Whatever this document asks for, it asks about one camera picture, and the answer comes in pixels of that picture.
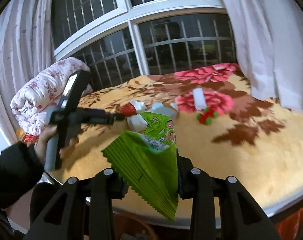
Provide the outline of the black sleeved left forearm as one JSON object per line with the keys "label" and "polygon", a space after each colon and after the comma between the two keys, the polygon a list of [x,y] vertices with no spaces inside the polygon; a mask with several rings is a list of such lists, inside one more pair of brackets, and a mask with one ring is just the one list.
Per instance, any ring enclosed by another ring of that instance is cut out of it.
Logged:
{"label": "black sleeved left forearm", "polygon": [[32,189],[44,172],[35,147],[18,142],[0,154],[0,209],[6,209]]}

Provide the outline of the person left hand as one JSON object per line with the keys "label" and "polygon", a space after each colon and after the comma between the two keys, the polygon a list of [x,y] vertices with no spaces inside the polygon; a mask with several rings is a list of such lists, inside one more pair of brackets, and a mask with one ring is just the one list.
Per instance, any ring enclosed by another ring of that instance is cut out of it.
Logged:
{"label": "person left hand", "polygon": [[[46,161],[47,143],[52,137],[55,136],[56,131],[57,131],[56,125],[48,125],[40,134],[38,142],[34,145],[36,156],[38,157],[42,165],[45,165],[45,161]],[[75,150],[75,147],[78,143],[79,143],[78,137],[71,138],[69,145],[63,147],[60,150],[59,152],[60,159],[65,160],[67,157],[69,157],[72,154],[72,152]]]}

